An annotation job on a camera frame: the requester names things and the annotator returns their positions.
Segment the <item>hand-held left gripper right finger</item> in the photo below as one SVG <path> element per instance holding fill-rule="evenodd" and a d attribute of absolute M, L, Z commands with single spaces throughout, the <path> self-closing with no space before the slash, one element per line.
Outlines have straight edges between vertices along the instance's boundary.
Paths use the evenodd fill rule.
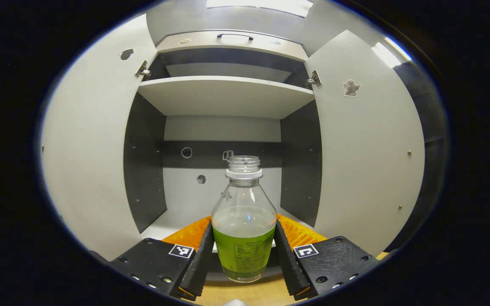
<path fill-rule="evenodd" d="M 274 242 L 288 293 L 296 301 L 338 290 L 380 263 L 344 236 L 325 238 L 283 215 L 277 217 Z"/>

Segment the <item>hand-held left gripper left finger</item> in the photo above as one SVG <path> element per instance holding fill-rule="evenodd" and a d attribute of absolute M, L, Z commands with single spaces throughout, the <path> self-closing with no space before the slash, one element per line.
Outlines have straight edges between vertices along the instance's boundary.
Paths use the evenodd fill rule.
<path fill-rule="evenodd" d="M 214 235 L 205 217 L 164 240 L 144 238 L 109 262 L 109 267 L 152 290 L 195 301 L 202 295 Z"/>

